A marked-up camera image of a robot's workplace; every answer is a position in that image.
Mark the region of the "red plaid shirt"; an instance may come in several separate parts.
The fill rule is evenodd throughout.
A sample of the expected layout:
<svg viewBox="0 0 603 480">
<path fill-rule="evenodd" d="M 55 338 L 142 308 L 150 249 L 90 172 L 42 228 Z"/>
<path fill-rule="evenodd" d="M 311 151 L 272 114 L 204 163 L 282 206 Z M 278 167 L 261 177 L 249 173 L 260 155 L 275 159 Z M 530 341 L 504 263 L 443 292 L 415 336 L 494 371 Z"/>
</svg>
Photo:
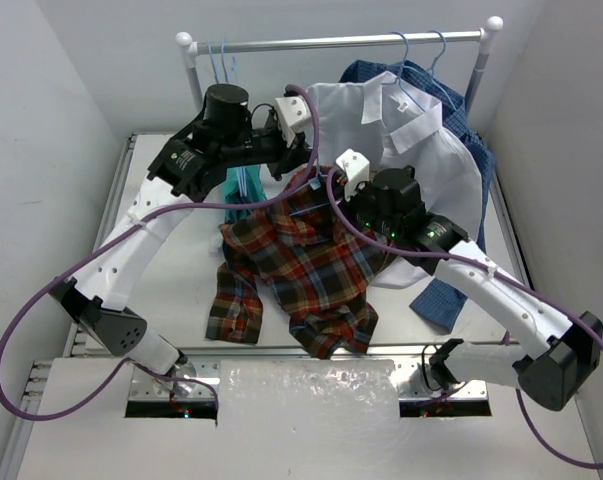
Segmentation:
<svg viewBox="0 0 603 480">
<path fill-rule="evenodd" d="M 364 354 L 378 322 L 366 291 L 396 257 L 354 236 L 335 213 L 288 216 L 288 198 L 221 226 L 224 261 L 205 337 L 257 343 L 263 282 L 310 356 L 328 359 L 339 348 Z"/>
</svg>

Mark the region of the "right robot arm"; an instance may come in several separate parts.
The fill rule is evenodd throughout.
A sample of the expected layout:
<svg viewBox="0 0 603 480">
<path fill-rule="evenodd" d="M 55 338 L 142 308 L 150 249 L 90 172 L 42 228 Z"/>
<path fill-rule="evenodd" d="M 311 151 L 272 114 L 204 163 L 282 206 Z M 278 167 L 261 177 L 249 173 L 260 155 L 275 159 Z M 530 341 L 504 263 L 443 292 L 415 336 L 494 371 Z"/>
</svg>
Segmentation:
<svg viewBox="0 0 603 480">
<path fill-rule="evenodd" d="M 426 210 L 409 168 L 393 173 L 370 181 L 331 168 L 326 191 L 337 217 L 365 244 L 461 292 L 515 339 L 488 346 L 452 338 L 429 357 L 426 379 L 442 390 L 473 380 L 508 386 L 562 410 L 600 363 L 602 321 L 590 312 L 576 317 L 519 282 L 461 227 Z"/>
</svg>

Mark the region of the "blue checked shirt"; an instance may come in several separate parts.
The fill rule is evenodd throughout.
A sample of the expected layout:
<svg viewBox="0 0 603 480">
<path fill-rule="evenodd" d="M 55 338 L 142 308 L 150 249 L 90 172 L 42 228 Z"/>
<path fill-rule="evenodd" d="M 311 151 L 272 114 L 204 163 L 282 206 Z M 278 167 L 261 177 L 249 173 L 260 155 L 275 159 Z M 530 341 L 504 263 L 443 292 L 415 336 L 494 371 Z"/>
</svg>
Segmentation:
<svg viewBox="0 0 603 480">
<path fill-rule="evenodd" d="M 442 102 L 443 126 L 470 152 L 481 175 L 482 209 L 486 210 L 496 160 L 479 135 L 470 129 L 464 96 L 409 60 L 391 65 L 357 60 L 345 69 L 339 81 L 363 83 L 385 71 L 399 73 L 404 82 Z M 412 301 L 410 309 L 437 331 L 450 334 L 466 301 L 467 297 L 458 290 L 442 281 L 433 280 Z"/>
</svg>

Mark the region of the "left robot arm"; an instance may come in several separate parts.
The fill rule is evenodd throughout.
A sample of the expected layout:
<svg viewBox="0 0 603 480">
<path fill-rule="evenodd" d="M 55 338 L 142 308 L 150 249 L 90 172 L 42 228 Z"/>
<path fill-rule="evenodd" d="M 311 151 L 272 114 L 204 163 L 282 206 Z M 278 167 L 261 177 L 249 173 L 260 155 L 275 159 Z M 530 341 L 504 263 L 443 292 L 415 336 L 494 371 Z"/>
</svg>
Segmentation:
<svg viewBox="0 0 603 480">
<path fill-rule="evenodd" d="M 145 269 L 192 210 L 209 207 L 207 196 L 229 169 L 265 165 L 279 179 L 316 160 L 318 148 L 306 145 L 304 130 L 318 126 L 318 114 L 304 89 L 287 86 L 261 128 L 252 125 L 248 100 L 237 85 L 210 86 L 198 115 L 164 144 L 103 244 L 51 291 L 100 346 L 162 382 L 191 382 L 195 368 L 129 308 Z"/>
</svg>

